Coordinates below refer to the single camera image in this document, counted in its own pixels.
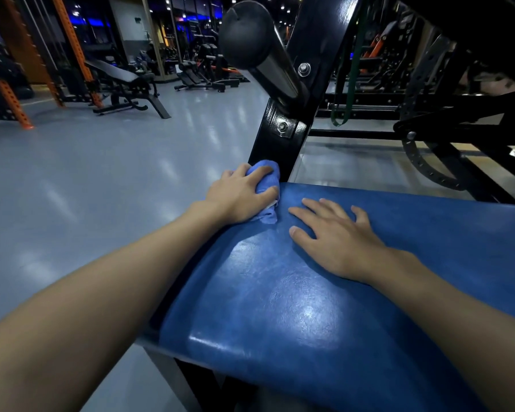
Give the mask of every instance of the forearm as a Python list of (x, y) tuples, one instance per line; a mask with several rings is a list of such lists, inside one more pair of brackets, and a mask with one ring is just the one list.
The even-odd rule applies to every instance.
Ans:
[(440, 347), (491, 410), (515, 410), (515, 318), (399, 253), (374, 286)]
[[(176, 221), (73, 272), (2, 320), (0, 410), (79, 410), (179, 271), (221, 227), (214, 209), (194, 204)], [(27, 399), (38, 400), (34, 409)]]

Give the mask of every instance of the curved perforated metal plate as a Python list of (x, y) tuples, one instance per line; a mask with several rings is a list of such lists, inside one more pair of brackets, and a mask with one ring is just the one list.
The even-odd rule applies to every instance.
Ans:
[[(419, 93), (425, 88), (428, 77), (433, 69), (435, 69), (439, 59), (446, 53), (449, 47), (450, 40), (447, 37), (440, 35), (419, 62), (418, 66), (412, 73), (412, 78), (410, 79), (408, 86), (406, 87), (405, 98), (400, 111), (401, 121), (408, 120), (409, 118), (416, 116), (416, 102)], [(450, 189), (455, 189), (457, 191), (464, 190), (464, 187), (457, 179), (446, 176), (433, 166), (429, 165), (419, 152), (418, 146), (413, 139), (403, 139), (403, 149), (412, 165), (427, 179)]]

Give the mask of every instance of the gray floor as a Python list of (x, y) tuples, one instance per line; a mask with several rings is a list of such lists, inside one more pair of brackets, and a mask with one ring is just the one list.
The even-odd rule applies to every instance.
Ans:
[[(167, 84), (160, 91), (169, 120), (152, 108), (96, 117), (83, 104), (37, 102), (26, 106), (34, 130), (0, 122), (0, 318), (72, 270), (173, 220), (224, 169), (246, 161), (268, 99), (259, 87), (176, 93)], [(383, 130), (388, 123), (365, 126)], [(513, 177), (474, 159), (515, 193)], [(423, 179), (396, 143), (310, 138), (292, 180), (469, 199)], [(304, 409), (283, 402), (273, 403)], [(259, 404), (271, 409), (269, 401)], [(136, 346), (84, 408), (180, 410)]]

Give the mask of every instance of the hand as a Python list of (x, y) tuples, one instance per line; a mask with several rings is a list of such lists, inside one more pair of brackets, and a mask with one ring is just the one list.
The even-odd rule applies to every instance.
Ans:
[(247, 221), (278, 199), (277, 187), (270, 187), (261, 194), (255, 192), (258, 183), (273, 172), (273, 168), (262, 166), (246, 176), (248, 169), (250, 165), (244, 163), (234, 172), (225, 171), (206, 194), (205, 202), (217, 208), (226, 225)]
[(372, 284), (398, 250), (386, 247), (374, 234), (368, 214), (361, 208), (351, 207), (356, 215), (354, 222), (335, 202), (327, 199), (317, 202), (307, 198), (302, 202), (314, 212), (300, 207), (292, 207), (288, 211), (312, 228), (317, 238), (312, 239), (294, 226), (290, 228), (292, 239), (329, 272)]

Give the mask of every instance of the person's left hand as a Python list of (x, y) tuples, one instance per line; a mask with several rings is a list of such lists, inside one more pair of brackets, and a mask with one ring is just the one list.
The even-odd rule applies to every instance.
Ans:
[(270, 166), (261, 166), (246, 176), (250, 165), (244, 163), (236, 171), (227, 170), (215, 181), (206, 194), (206, 203), (216, 208), (224, 224), (247, 221), (278, 199), (278, 188), (256, 194), (256, 186), (263, 177), (273, 172)]

